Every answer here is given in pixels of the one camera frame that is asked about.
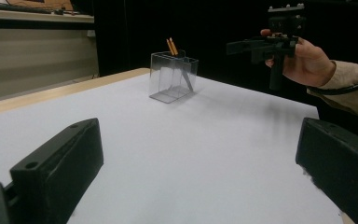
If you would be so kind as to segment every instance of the sleeve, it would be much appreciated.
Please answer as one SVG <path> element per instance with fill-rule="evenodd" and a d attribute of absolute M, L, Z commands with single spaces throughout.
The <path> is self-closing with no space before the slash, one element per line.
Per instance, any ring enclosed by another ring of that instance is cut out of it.
<path fill-rule="evenodd" d="M 331 90 L 345 88 L 358 83 L 358 64 L 332 61 L 336 64 L 336 72 L 333 77 L 319 89 Z M 307 90 L 311 95 L 323 99 L 330 106 L 342 109 L 352 114 L 358 115 L 358 91 L 352 91 L 340 95 L 321 95 L 319 93 Z"/>

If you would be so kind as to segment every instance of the hand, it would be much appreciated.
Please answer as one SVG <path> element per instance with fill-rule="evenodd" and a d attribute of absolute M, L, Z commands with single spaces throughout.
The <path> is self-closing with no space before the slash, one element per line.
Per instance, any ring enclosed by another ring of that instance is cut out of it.
<path fill-rule="evenodd" d="M 262 36 L 272 35 L 269 29 L 261 31 Z M 273 59 L 266 60 L 271 67 Z M 296 44 L 295 56 L 285 56 L 283 74 L 302 85 L 320 87 L 326 84 L 336 71 L 336 64 L 329 60 L 324 51 L 313 46 L 309 41 L 299 37 Z"/>

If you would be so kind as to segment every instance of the black device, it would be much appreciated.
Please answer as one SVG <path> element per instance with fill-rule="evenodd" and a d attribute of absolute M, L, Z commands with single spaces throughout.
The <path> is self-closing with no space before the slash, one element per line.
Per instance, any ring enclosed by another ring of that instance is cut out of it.
<path fill-rule="evenodd" d="M 103 166 L 99 121 L 74 123 L 10 169 L 0 224 L 66 223 Z"/>
<path fill-rule="evenodd" d="M 358 135 L 327 121 L 305 118 L 296 163 L 358 224 Z"/>
<path fill-rule="evenodd" d="M 303 4 L 296 7 L 271 7 L 268 13 L 268 28 L 271 36 L 256 36 L 251 39 L 227 43 L 227 55 L 252 52 L 252 63 L 273 59 L 269 88 L 279 90 L 282 85 L 282 70 L 284 57 L 293 57 L 298 37 L 305 28 L 306 18 L 301 15 Z"/>

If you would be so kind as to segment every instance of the table surface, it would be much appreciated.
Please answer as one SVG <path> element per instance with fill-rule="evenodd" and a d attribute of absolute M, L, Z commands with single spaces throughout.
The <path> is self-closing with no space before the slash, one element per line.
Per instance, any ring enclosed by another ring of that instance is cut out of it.
<path fill-rule="evenodd" d="M 98 118 L 104 165 L 69 223 L 342 223 L 295 162 L 314 106 L 202 77 L 164 104 L 148 97 L 148 72 L 0 102 L 0 182 L 62 129 Z"/>

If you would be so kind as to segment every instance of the clear plastic container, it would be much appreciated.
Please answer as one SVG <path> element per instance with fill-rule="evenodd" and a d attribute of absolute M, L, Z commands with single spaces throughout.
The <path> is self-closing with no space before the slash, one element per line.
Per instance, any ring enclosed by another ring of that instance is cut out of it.
<path fill-rule="evenodd" d="M 194 91 L 199 60 L 186 57 L 183 50 L 152 53 L 149 96 L 171 103 Z"/>

